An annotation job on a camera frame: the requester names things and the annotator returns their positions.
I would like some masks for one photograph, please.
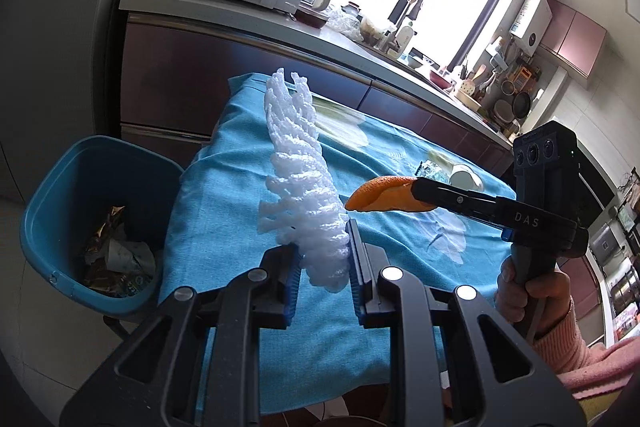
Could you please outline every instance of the gold wrapper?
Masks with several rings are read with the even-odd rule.
[[[100,251],[100,248],[108,241],[110,235],[122,220],[124,206],[112,206],[104,223],[100,225],[94,235],[89,238],[84,254],[92,254]]]

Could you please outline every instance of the cabinet door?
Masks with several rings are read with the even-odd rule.
[[[489,148],[489,145],[489,140],[484,138],[484,136],[473,131],[469,131],[466,133],[466,136],[462,139],[455,152],[458,156],[462,156],[479,167],[486,169],[486,167],[482,165],[481,159]]]
[[[180,167],[186,169],[193,157],[202,149],[204,143],[187,142],[176,140],[164,136],[149,136],[127,132],[123,129],[122,139],[153,151],[165,158],[176,162]]]
[[[418,134],[424,139],[458,154],[460,143],[465,139],[467,131],[462,126],[434,114]]]
[[[415,133],[420,133],[424,124],[433,116],[420,107],[415,107],[409,102],[373,87],[369,89],[359,110],[380,118],[380,120],[410,129]]]
[[[606,29],[576,12],[558,54],[585,76],[589,76],[606,35]]]
[[[574,298],[575,318],[580,320],[600,302],[598,284],[587,259],[569,259],[562,271],[571,278],[571,296]]]
[[[558,53],[569,32],[571,23],[574,21],[575,10],[557,0],[546,1],[551,9],[552,18],[549,23],[549,28],[546,29],[545,35],[542,37],[540,43],[544,44],[553,52]]]
[[[120,119],[210,135],[227,100],[227,80],[285,68],[308,78],[309,89],[357,108],[369,86],[245,44],[217,37],[129,24],[122,59]]]

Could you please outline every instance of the countertop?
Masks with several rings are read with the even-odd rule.
[[[611,347],[616,343],[616,337],[613,329],[613,311],[611,307],[611,298],[609,296],[609,289],[604,277],[602,269],[598,265],[596,258],[591,252],[591,248],[587,248],[585,257],[591,266],[591,270],[596,276],[598,283],[598,290],[600,292],[600,301],[602,303],[602,320],[604,322],[604,345]]]
[[[283,13],[235,0],[120,0],[119,7],[132,12],[169,15],[227,26],[324,58],[420,98],[485,135],[505,150],[511,150],[511,143],[502,134],[493,131],[458,99],[370,55],[329,28],[312,28]]]

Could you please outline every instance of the kitchen cabinet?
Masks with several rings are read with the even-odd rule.
[[[574,298],[575,318],[580,320],[600,303],[597,279],[585,256],[569,259],[561,269],[571,279],[571,296]]]
[[[584,76],[589,76],[606,35],[606,29],[576,12],[558,54]]]
[[[501,175],[510,163],[511,151],[382,82],[370,87],[276,51],[135,23],[127,25],[122,61],[122,137],[186,167],[209,140],[230,97],[227,79],[252,72],[271,74],[282,67],[287,74],[306,76],[311,91],[410,129],[493,174]]]
[[[151,130],[140,130],[127,125],[122,126],[122,139],[165,158],[171,158],[183,169],[186,169],[191,164],[193,157],[207,144],[204,141],[199,142],[197,140],[163,136]]]
[[[359,110],[380,120],[412,130],[419,134],[433,115],[409,102],[372,87],[365,96]]]
[[[546,0],[551,9],[551,22],[540,43],[554,53],[560,51],[564,38],[574,21],[575,10],[557,0]]]
[[[540,42],[541,51],[569,65],[575,76],[588,78],[607,35],[606,29],[556,0],[547,0],[553,15]]]
[[[229,99],[227,80],[285,68],[309,89],[357,108],[369,86],[337,73],[210,35],[127,25],[120,119],[125,123],[210,136]]]
[[[434,114],[418,134],[430,142],[450,150],[452,153],[463,156],[460,154],[459,146],[462,140],[465,139],[467,131],[452,121],[445,120],[443,117]],[[479,159],[479,155],[478,157],[467,159],[476,162]]]

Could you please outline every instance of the pink sweater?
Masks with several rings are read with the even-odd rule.
[[[577,399],[621,389],[640,367],[640,338],[621,341],[609,349],[604,344],[587,347],[573,303],[566,317],[533,348]]]

